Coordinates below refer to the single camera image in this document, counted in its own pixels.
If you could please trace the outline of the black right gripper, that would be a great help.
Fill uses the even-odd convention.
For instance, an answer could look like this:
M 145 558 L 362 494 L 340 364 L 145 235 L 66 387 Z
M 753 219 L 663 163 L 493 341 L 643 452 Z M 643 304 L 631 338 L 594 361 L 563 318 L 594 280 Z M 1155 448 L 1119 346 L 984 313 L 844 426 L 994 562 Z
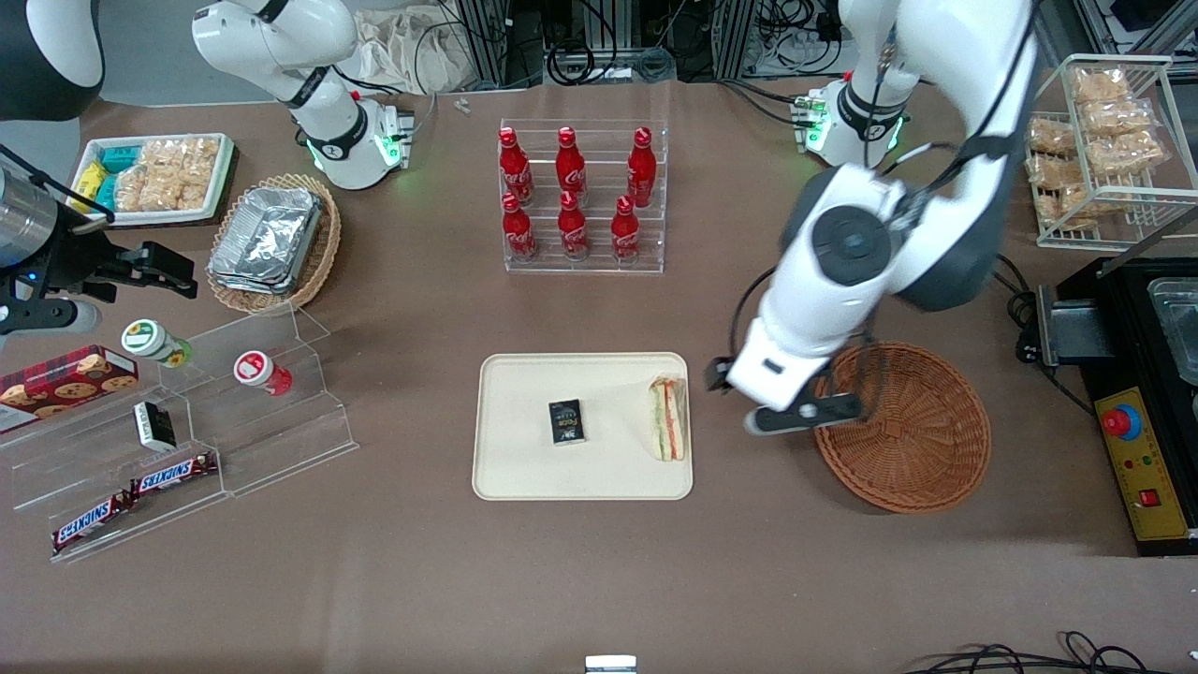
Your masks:
M 59 208 L 48 241 L 37 251 L 37 269 L 42 287 L 48 293 L 67 291 L 89 295 L 99 300 L 115 300 L 110 285 L 158 287 L 196 298 L 196 283 L 176 280 L 192 278 L 193 260 L 158 242 L 140 247 L 140 269 L 125 260 L 125 249 L 108 239 L 105 225 L 91 221 L 72 208 Z

